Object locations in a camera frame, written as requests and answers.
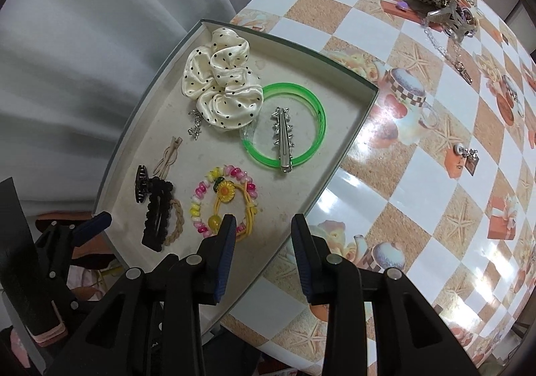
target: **silver chain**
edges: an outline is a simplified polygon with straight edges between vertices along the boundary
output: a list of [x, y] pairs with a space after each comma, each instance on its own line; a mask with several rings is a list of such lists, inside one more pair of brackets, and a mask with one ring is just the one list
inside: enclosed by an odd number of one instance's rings
[[471, 77], [467, 73], [467, 70], [465, 69], [464, 64], [460, 60], [462, 56], [462, 48], [458, 42], [456, 42], [454, 39], [452, 39], [452, 42], [454, 44], [454, 51], [456, 53], [455, 58], [452, 58], [449, 53], [447, 52], [446, 48], [443, 48], [438, 41], [435, 39], [435, 37], [432, 34], [432, 29], [430, 28], [428, 18], [424, 18], [422, 21], [422, 24], [424, 25], [424, 33], [428, 36], [430, 39], [430, 42], [432, 43], [433, 47], [439, 51], [439, 53], [445, 57], [445, 59], [454, 66], [454, 69], [457, 70], [457, 72], [462, 76], [462, 78], [467, 81], [467, 83], [471, 84], [473, 80], [471, 80]]
[[432, 43], [433, 47], [437, 49], [440, 54], [445, 57], [445, 59], [452, 63], [452, 65], [456, 66], [456, 64], [460, 61], [460, 57], [462, 56], [460, 45], [457, 42], [454, 42], [454, 51], [456, 52], [456, 58], [452, 58], [449, 53], [447, 52], [446, 48], [443, 48], [439, 42], [436, 40], [436, 38], [433, 36], [432, 29], [430, 28], [429, 22], [427, 18], [424, 18], [423, 20], [424, 25], [424, 33], [428, 36], [430, 39], [430, 42]]

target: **gray curtain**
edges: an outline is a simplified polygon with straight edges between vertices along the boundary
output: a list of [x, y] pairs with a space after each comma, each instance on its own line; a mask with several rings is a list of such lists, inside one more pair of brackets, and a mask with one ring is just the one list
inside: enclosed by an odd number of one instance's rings
[[90, 210], [132, 108], [201, 18], [250, 0], [7, 0], [0, 10], [0, 180], [26, 215]]

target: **green plastic bracelet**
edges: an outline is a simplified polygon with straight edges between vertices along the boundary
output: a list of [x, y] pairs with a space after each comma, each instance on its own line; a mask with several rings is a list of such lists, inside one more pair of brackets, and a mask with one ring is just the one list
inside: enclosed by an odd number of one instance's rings
[[[263, 87], [263, 95], [264, 101], [277, 95], [292, 95], [294, 97], [298, 97], [299, 100], [303, 101], [309, 107], [310, 111], [316, 116], [317, 134], [315, 141], [307, 151], [305, 151], [299, 157], [292, 159], [293, 166], [299, 166], [300, 164], [305, 163], [315, 154], [316, 151], [318, 151], [318, 148], [320, 147], [320, 144], [322, 144], [326, 134], [326, 113], [322, 107], [322, 104], [320, 104], [318, 98], [309, 90], [291, 82], [276, 82], [275, 84], [265, 86]], [[253, 144], [251, 144], [251, 141], [242, 139], [242, 144], [244, 145], [246, 151], [248, 151], [248, 154], [250, 154], [258, 162], [269, 167], [280, 166], [279, 159], [274, 160], [262, 155], [254, 148]]]

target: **scrunchie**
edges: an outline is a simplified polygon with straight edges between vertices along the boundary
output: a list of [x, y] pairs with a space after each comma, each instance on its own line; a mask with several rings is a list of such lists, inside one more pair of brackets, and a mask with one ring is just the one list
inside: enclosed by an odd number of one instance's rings
[[248, 57], [247, 40], [228, 28], [215, 30], [210, 45], [189, 55], [182, 93], [197, 100], [197, 109], [209, 124], [237, 129], [261, 111], [263, 89], [248, 67]]

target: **purple heart charm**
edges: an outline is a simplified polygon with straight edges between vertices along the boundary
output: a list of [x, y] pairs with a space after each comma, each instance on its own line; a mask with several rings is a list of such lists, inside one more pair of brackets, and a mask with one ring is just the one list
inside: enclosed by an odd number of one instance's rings
[[409, 5], [405, 1], [399, 1], [397, 2], [397, 8], [405, 12], [409, 10]]

